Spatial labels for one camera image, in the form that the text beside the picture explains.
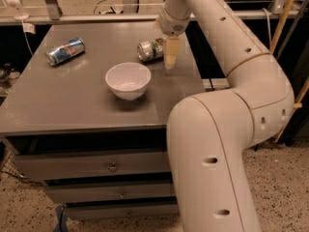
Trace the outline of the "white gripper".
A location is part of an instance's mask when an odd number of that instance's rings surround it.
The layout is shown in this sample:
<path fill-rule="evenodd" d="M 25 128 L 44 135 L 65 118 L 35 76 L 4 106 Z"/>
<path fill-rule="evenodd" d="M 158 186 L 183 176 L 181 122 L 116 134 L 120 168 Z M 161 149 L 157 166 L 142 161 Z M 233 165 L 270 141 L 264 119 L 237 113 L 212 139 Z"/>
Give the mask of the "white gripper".
<path fill-rule="evenodd" d="M 191 10 L 187 6 L 172 7 L 164 4 L 158 23 L 161 32 L 169 36 L 164 42 L 164 66 L 167 70 L 174 68 L 180 50 L 182 34 L 190 20 Z"/>

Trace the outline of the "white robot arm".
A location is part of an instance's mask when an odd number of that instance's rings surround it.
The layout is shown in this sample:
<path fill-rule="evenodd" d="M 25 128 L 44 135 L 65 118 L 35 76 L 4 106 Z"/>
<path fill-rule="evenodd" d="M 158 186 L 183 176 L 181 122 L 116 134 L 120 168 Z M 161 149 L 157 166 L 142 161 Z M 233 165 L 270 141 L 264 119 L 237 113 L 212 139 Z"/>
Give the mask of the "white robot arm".
<path fill-rule="evenodd" d="M 183 232 L 262 232 L 242 152 L 290 120 L 294 91 L 276 59 L 224 0 L 166 0 L 159 24 L 177 36 L 191 18 L 227 78 L 171 111 L 168 157 Z"/>

